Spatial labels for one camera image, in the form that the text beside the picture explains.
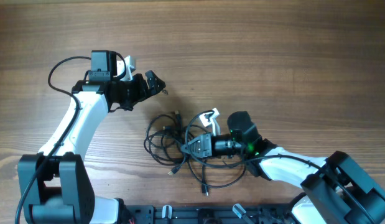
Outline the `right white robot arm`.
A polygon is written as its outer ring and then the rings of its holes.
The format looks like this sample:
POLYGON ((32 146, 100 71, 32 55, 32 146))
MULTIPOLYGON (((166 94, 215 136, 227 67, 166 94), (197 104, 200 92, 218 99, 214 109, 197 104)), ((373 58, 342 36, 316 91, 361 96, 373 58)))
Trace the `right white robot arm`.
POLYGON ((281 181, 304 192, 287 212, 299 223, 381 223, 385 219, 385 190, 347 153, 309 157, 287 151, 263 138, 247 111, 227 119, 221 134, 216 109, 197 118, 210 133, 186 139, 182 151, 205 165, 205 159, 238 155, 239 164, 255 177, 281 181))

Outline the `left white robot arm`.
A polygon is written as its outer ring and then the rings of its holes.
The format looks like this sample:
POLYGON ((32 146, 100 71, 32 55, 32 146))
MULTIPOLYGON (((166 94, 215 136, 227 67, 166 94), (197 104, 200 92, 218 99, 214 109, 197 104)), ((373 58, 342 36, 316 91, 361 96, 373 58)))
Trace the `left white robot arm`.
POLYGON ((17 173, 21 198, 15 223, 135 223, 120 198, 95 195, 84 159, 97 127, 112 113, 112 104, 132 111, 159 94, 166 84, 153 71, 134 74, 130 57, 94 50, 91 68, 71 91, 53 90, 71 98, 70 106, 52 137, 36 154, 24 154, 17 173))

